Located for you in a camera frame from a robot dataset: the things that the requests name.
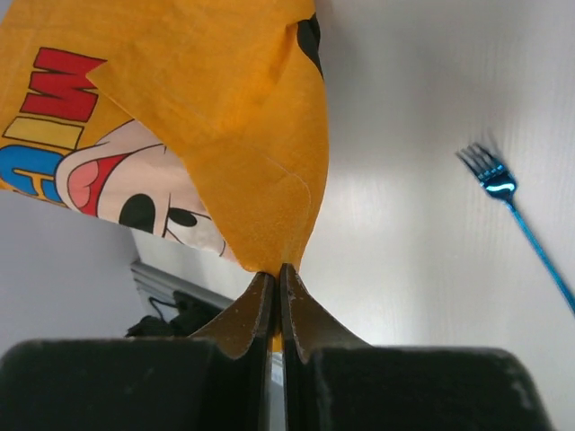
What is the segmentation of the orange cartoon print cloth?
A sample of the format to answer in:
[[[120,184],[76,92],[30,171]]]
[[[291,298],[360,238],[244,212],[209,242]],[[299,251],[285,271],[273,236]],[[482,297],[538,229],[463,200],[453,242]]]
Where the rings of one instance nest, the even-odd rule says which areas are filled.
[[[313,1],[13,1],[1,187],[298,266],[329,163],[320,39]]]

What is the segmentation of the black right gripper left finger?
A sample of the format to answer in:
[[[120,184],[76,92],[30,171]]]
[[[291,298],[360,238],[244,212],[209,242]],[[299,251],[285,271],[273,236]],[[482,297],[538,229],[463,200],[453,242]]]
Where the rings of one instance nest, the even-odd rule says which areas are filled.
[[[265,430],[275,279],[186,338],[30,340],[1,360],[4,430]]]

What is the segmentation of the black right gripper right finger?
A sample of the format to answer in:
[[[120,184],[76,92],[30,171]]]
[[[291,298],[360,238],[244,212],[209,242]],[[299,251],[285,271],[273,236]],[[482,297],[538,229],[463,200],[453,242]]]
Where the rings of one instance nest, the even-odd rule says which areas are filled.
[[[279,273],[289,430],[552,430],[531,375],[488,347],[373,347]]]

